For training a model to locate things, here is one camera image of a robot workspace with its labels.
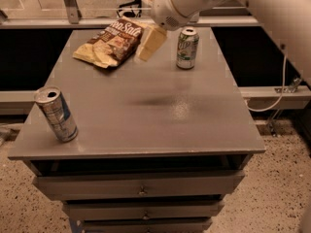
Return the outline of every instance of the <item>table top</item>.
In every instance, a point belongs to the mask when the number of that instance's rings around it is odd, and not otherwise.
[[[176,66],[181,30],[148,61],[131,56],[113,70],[72,57],[100,30],[73,31],[47,85],[57,85],[78,125],[60,143],[35,105],[10,159],[83,159],[264,152],[264,142],[210,28],[194,68]]]

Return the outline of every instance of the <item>speckled floor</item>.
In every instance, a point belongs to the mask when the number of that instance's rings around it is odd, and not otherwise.
[[[255,155],[246,177],[225,197],[225,207],[206,233],[295,233],[311,197],[310,148],[292,119],[277,122],[275,138],[259,126],[267,151]],[[33,174],[7,154],[14,137],[0,148],[0,232],[67,233],[69,221],[59,202],[32,186]]]

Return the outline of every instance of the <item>can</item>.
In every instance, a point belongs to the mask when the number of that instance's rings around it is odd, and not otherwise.
[[[35,92],[35,103],[59,141],[69,142],[77,136],[77,125],[58,87],[45,86],[38,89]]]
[[[194,67],[199,35],[194,27],[184,27],[178,38],[176,65],[182,69]]]

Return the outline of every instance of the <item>cord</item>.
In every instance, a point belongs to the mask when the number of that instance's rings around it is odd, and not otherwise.
[[[277,101],[275,101],[275,103],[271,106],[269,106],[268,108],[265,109],[252,109],[250,107],[248,107],[248,109],[251,112],[256,112],[256,113],[262,113],[262,112],[266,112],[268,110],[271,110],[273,107],[275,107],[282,99],[283,97],[283,91],[284,91],[284,87],[285,87],[285,73],[286,73],[286,61],[287,61],[287,57],[284,56],[284,61],[283,61],[283,75],[282,75],[282,88],[281,88],[281,94],[280,97],[278,98]]]

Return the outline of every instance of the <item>drawer handle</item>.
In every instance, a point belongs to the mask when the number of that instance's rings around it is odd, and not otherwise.
[[[143,220],[149,220],[149,219],[150,219],[150,217],[148,216],[148,213],[145,212],[145,214],[143,216]]]
[[[145,190],[145,187],[142,185],[140,186],[140,191],[138,192],[139,196],[146,196],[148,192]]]

